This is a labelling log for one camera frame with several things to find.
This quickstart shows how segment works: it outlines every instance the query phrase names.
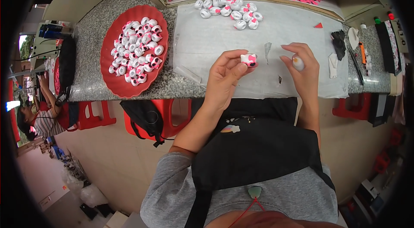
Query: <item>tree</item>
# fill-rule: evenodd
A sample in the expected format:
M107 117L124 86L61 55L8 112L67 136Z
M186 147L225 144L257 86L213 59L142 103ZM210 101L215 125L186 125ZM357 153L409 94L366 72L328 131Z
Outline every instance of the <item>tree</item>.
M20 58L27 59L33 50L34 35L27 35L20 48Z

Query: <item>striped shirt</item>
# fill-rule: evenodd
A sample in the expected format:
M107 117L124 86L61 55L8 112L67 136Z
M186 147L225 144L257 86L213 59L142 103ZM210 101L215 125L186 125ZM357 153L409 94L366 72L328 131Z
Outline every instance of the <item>striped shirt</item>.
M65 131L58 120L53 117L52 109L39 111L34 120L34 129L36 129L37 134L44 137L51 137Z

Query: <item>granite countertop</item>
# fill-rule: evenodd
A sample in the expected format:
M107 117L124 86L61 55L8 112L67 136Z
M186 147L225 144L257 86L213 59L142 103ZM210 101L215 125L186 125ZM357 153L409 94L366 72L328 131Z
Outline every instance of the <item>granite countertop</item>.
M76 71L70 101L121 100L107 88L102 79L99 64L100 51L106 32L112 22L121 13L137 5L156 7L150 0L103 0L76 25L74 35L77 43ZM169 40L172 41L177 8L160 9L160 11L167 21ZM347 33L347 26L344 26L344 31ZM361 86L353 62L349 58L349 93L390 92L390 75L384 71L382 52L375 26L368 27L360 34L360 41L364 43L365 48L372 56L372 75L365 76L365 85ZM167 60L157 79L148 90L139 96L132 97L131 100L204 97L205 88L203 86L174 73L173 67L168 65L168 58L173 53L172 44L173 42L170 42Z

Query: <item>hand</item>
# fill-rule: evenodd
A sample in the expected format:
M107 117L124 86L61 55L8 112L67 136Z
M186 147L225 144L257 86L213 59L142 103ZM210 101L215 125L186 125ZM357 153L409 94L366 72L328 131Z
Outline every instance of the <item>hand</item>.
M282 45L282 48L294 52L303 60L305 65L305 68L299 72L293 67L292 59L287 56L280 57L292 75L296 91L302 101L304 103L318 103L319 63L313 56L311 49L304 43L290 43L289 45Z
M46 87L49 87L49 81L43 75L38 75L37 77L39 78L41 88L44 89Z
M204 105L213 111L224 111L230 104L240 78L253 72L241 63L240 55L245 49L224 51L210 68Z

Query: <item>plastic bag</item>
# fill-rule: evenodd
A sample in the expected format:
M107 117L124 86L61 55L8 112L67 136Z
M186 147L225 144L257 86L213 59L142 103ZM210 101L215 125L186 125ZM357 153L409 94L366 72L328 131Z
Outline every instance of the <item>plastic bag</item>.
M72 193L80 197L80 192L83 188L83 181L73 177L67 169L62 170L61 176L63 183L66 184L66 187L72 191Z
M107 204L108 200L95 184L91 184L81 190L80 199L90 208Z

